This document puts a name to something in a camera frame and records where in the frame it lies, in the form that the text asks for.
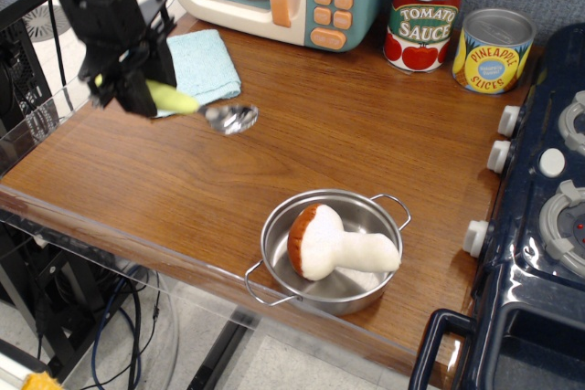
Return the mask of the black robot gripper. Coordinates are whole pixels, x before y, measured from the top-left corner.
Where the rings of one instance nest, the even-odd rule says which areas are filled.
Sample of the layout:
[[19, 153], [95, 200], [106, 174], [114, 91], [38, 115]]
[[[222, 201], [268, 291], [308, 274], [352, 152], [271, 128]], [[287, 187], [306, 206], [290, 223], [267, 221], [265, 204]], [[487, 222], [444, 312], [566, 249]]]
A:
[[86, 48], [78, 78], [99, 107], [117, 100], [143, 117], [157, 109], [146, 80], [177, 85], [169, 34], [176, 22], [167, 0], [59, 0]]

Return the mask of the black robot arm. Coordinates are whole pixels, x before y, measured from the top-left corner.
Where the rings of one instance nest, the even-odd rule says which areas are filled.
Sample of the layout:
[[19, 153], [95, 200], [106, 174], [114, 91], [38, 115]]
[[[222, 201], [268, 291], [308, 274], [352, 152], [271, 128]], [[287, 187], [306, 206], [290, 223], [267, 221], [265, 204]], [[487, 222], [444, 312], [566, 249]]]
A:
[[157, 114], [148, 84], [176, 85], [167, 44], [176, 22], [167, 0], [59, 0], [85, 48], [78, 78], [92, 101], [106, 107], [117, 100], [130, 113]]

